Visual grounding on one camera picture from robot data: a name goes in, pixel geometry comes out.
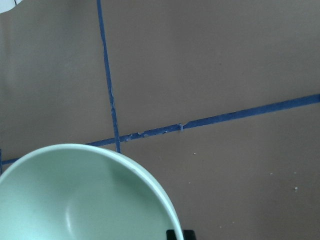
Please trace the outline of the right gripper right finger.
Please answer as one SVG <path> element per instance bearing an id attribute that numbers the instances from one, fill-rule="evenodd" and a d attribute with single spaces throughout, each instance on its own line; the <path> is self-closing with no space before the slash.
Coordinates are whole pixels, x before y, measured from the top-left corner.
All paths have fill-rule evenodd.
<path id="1" fill-rule="evenodd" d="M 183 237 L 184 237 L 184 240 L 196 240 L 195 231 L 192 229 L 184 229 Z"/>

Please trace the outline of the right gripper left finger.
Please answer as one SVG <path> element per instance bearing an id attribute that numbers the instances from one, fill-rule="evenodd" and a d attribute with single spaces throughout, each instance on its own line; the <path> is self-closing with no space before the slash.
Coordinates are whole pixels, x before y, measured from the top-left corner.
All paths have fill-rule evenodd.
<path id="1" fill-rule="evenodd" d="M 166 239 L 167 240 L 177 240 L 176 233 L 174 229 L 168 229 L 166 231 Z"/>

